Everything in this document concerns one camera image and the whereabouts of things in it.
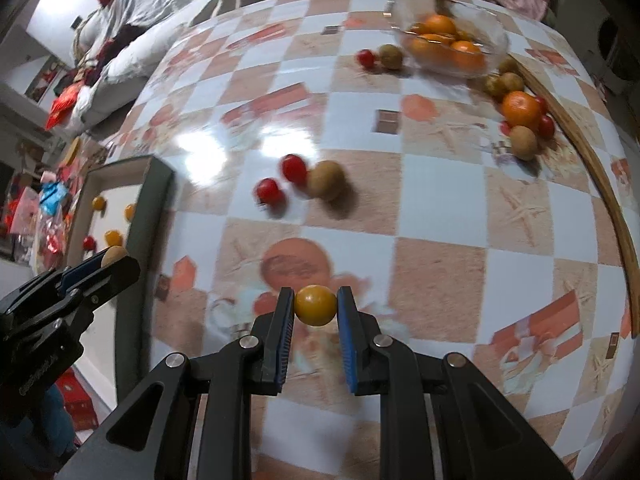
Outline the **blue gloved left hand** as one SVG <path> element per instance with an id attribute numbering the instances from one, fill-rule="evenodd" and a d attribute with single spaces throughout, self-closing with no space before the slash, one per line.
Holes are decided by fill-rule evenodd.
<path id="1" fill-rule="evenodd" d="M 1 478 L 53 479 L 75 453 L 75 437 L 62 392 L 52 385 L 15 428 L 1 425 Z"/>

